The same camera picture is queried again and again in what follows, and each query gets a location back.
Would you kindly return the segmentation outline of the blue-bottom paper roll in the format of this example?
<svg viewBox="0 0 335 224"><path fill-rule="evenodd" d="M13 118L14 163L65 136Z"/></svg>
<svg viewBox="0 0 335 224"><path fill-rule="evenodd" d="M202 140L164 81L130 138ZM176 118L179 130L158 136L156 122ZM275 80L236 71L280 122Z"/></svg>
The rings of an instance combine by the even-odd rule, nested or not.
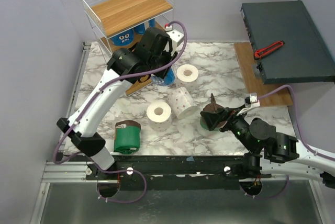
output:
<svg viewBox="0 0 335 224"><path fill-rule="evenodd" d="M154 84L159 85L159 86L170 86L175 81L175 75L174 75L173 70L169 69L165 78L160 78L155 75L152 75L151 80Z"/></svg>

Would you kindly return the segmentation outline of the brown paper roll green base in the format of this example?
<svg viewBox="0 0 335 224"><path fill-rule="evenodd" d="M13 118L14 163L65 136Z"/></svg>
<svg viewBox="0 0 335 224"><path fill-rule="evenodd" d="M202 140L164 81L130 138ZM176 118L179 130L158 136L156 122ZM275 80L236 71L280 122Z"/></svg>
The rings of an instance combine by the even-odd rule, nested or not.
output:
<svg viewBox="0 0 335 224"><path fill-rule="evenodd" d="M226 121L220 118L224 108L218 104L207 104L200 112L201 126L209 131L219 130Z"/></svg>

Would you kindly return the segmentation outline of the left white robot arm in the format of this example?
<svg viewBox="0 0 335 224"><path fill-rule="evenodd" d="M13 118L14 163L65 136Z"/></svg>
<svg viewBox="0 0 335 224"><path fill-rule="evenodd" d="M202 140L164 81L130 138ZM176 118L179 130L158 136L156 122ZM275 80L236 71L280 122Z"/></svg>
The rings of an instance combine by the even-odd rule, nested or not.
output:
<svg viewBox="0 0 335 224"><path fill-rule="evenodd" d="M98 173L109 180L115 176L115 159L106 148L106 141L97 133L101 120L128 88L144 76L165 78L171 66L181 56L176 51L187 43L187 32L149 27L141 40L130 48L120 48L112 54L107 68L82 106L69 118L60 118L57 126L63 132L59 144L66 138L79 153L98 166Z"/></svg>

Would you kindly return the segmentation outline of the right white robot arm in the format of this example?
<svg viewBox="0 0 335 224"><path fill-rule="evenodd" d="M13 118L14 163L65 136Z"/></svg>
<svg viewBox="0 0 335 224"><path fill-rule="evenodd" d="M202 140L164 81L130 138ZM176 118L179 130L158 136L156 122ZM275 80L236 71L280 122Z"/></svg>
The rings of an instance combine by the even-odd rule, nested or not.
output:
<svg viewBox="0 0 335 224"><path fill-rule="evenodd" d="M278 132L260 118L251 123L245 120L248 109L222 107L214 111L201 111L204 125L212 131L230 131L246 148L242 164L232 168L242 178L283 174L310 177L334 188L334 154L317 151L294 136Z"/></svg>

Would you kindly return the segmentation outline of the blue cartoon-face paper roll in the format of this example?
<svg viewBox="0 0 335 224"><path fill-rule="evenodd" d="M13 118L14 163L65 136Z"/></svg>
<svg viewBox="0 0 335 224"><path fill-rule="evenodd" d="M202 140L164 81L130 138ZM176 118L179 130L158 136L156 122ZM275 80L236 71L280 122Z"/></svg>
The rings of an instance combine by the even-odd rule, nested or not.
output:
<svg viewBox="0 0 335 224"><path fill-rule="evenodd" d="M116 46L127 46L133 42L134 37L134 30L128 29L122 33L112 36L110 39Z"/></svg>

